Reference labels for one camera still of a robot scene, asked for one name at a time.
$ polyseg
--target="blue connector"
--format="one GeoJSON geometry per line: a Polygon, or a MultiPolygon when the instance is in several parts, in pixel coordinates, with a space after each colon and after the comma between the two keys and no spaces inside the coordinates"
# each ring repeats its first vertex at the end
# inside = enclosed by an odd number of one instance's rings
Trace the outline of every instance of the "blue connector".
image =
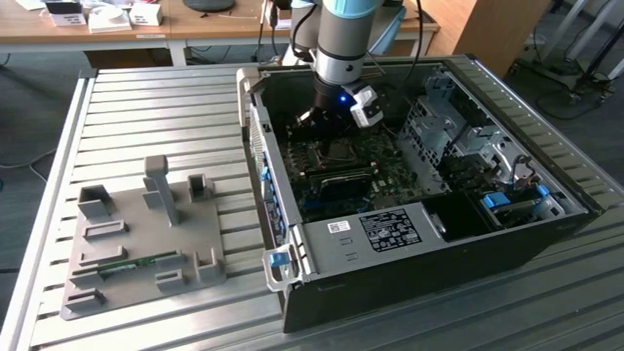
{"type": "Polygon", "coordinates": [[[263,168],[263,172],[260,173],[260,179],[263,181],[268,181],[271,179],[271,173],[270,173],[268,166],[264,166],[264,168],[263,168]]]}
{"type": "Polygon", "coordinates": [[[510,199],[502,192],[494,192],[491,194],[487,194],[484,197],[484,202],[488,208],[495,208],[511,204],[510,199]]]}
{"type": "Polygon", "coordinates": [[[543,184],[538,185],[538,192],[543,197],[547,197],[547,195],[550,194],[548,186],[543,184]]]}
{"type": "Polygon", "coordinates": [[[270,266],[271,267],[280,267],[283,265],[288,265],[291,263],[291,257],[288,256],[288,252],[275,252],[270,256],[270,266]]]}

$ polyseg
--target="cable on floor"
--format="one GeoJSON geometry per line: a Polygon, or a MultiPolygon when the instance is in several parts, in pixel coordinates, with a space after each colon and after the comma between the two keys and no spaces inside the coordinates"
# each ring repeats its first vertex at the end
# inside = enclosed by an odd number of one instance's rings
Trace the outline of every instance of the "cable on floor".
{"type": "Polygon", "coordinates": [[[48,183],[48,179],[46,176],[35,169],[35,164],[42,161],[48,155],[52,155],[56,152],[56,148],[46,152],[44,154],[39,155],[35,157],[30,162],[18,164],[18,165],[3,165],[0,164],[0,169],[3,170],[15,170],[16,168],[24,168],[28,167],[28,169],[35,173],[35,175],[44,181],[44,183],[48,183]]]}
{"type": "Polygon", "coordinates": [[[568,92],[568,90],[566,88],[562,88],[556,91],[551,91],[550,93],[539,96],[536,99],[535,99],[535,105],[538,106],[538,108],[552,118],[560,120],[560,121],[571,121],[574,119],[578,119],[580,117],[583,117],[587,113],[595,111],[600,106],[592,106],[591,108],[588,108],[587,110],[576,113],[575,115],[570,116],[570,117],[563,117],[563,116],[559,116],[558,114],[552,113],[548,111],[548,109],[544,107],[543,105],[543,100],[547,98],[547,97],[551,97],[551,96],[555,96],[563,92],[568,92]]]}
{"type": "Polygon", "coordinates": [[[7,53],[7,59],[6,59],[4,62],[0,64],[0,67],[4,67],[4,66],[10,63],[10,60],[11,60],[11,54],[7,53]]]}
{"type": "Polygon", "coordinates": [[[19,273],[19,268],[0,268],[0,274],[15,274],[19,273]]]}

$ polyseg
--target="cardboard box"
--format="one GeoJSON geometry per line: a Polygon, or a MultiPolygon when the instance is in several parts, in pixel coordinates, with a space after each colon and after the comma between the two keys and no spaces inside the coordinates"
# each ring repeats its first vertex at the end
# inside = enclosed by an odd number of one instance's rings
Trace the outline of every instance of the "cardboard box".
{"type": "Polygon", "coordinates": [[[130,10],[130,21],[139,26],[160,26],[163,21],[162,5],[135,3],[130,10]]]}

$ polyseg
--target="aluminum profile table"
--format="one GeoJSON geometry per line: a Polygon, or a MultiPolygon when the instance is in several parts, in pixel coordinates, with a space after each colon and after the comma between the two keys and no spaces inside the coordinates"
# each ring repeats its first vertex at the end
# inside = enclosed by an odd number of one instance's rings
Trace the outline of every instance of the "aluminum profile table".
{"type": "MultiPolygon", "coordinates": [[[[488,94],[504,92],[458,61],[488,94]]],[[[0,337],[0,350],[622,350],[623,190],[527,105],[519,126],[610,211],[523,268],[350,320],[282,333],[266,286],[246,165],[240,65],[103,70],[78,82],[50,183],[0,337]],[[170,156],[170,180],[216,181],[227,282],[66,321],[59,316],[82,186],[143,186],[142,158],[170,156]]]]}

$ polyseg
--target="circuit board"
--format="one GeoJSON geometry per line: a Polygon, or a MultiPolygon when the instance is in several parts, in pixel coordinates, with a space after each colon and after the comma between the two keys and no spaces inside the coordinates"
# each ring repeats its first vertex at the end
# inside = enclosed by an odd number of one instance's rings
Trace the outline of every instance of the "circuit board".
{"type": "Polygon", "coordinates": [[[364,213],[423,196],[391,131],[280,147],[303,221],[364,213]]]}

